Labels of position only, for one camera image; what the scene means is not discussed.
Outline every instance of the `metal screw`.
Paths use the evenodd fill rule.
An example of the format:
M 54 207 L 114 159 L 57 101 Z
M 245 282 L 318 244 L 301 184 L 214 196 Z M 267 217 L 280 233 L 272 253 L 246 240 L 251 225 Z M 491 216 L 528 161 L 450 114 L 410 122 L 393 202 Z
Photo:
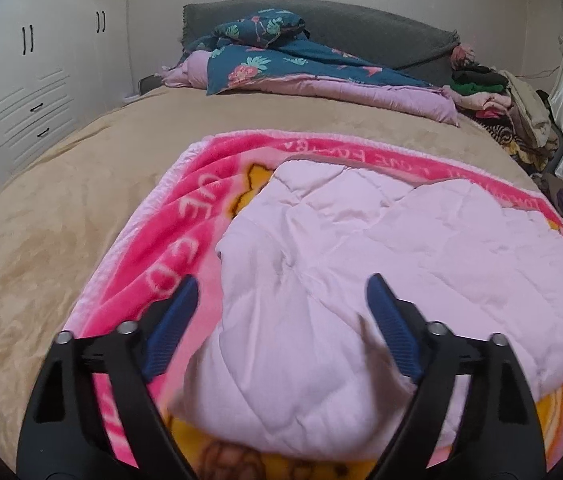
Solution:
M 135 330 L 137 330 L 135 321 L 124 321 L 117 327 L 117 332 L 120 334 L 132 334 Z
M 497 346 L 508 346 L 508 338 L 504 334 L 493 334 L 490 339 Z
M 73 333 L 70 330 L 63 330 L 62 332 L 57 334 L 55 342 L 60 345 L 65 345 L 71 339 L 73 339 Z
M 444 335 L 448 332 L 448 328 L 444 323 L 433 321 L 432 323 L 428 323 L 428 332 L 433 335 Z

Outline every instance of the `white wardrobe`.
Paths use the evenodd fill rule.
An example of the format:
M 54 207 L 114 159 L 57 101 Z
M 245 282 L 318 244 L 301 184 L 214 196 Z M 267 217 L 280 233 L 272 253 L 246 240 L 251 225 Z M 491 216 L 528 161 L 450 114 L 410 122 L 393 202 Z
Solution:
M 127 0 L 0 0 L 0 187 L 132 93 Z

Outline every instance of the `green clothing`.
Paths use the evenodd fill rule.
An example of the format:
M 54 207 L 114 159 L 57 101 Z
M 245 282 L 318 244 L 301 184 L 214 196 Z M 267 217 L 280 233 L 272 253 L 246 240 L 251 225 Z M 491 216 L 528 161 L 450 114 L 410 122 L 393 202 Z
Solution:
M 462 84 L 455 81 L 452 81 L 450 83 L 450 87 L 455 92 L 463 96 L 469 96 L 478 92 L 488 92 L 489 94 L 503 94 L 505 90 L 503 85 L 481 86 L 475 83 Z

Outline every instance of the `teal floral pillow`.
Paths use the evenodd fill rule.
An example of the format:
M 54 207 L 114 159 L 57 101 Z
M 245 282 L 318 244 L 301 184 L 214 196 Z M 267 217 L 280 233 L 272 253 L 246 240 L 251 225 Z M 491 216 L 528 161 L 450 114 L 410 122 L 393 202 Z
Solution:
M 266 48 L 279 38 L 299 34 L 305 25 L 303 18 L 290 10 L 263 9 L 242 20 L 222 23 L 215 27 L 214 33 L 232 43 Z

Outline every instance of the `beige blanket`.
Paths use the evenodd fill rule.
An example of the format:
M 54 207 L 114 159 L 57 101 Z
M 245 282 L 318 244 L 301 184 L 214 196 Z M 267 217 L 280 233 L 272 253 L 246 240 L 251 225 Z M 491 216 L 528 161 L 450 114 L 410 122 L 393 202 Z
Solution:
M 186 147 L 247 128 L 337 132 L 532 181 L 466 118 L 461 128 L 389 110 L 269 94 L 161 88 L 71 134 L 0 192 L 0 455 L 10 466 L 37 371 L 119 231 Z

